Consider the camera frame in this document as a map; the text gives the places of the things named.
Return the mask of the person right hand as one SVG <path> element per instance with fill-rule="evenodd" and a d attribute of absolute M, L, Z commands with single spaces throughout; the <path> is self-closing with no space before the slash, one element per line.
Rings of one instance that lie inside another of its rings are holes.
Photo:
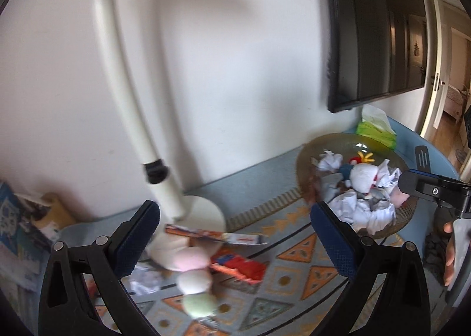
<path fill-rule="evenodd" d="M 448 222 L 444 225 L 444 232 L 451 235 L 450 240 L 445 250 L 445 272 L 444 272 L 444 284 L 447 287 L 451 284 L 454 276 L 454 260 L 455 260 L 455 246 L 453 238 L 453 222 Z"/>

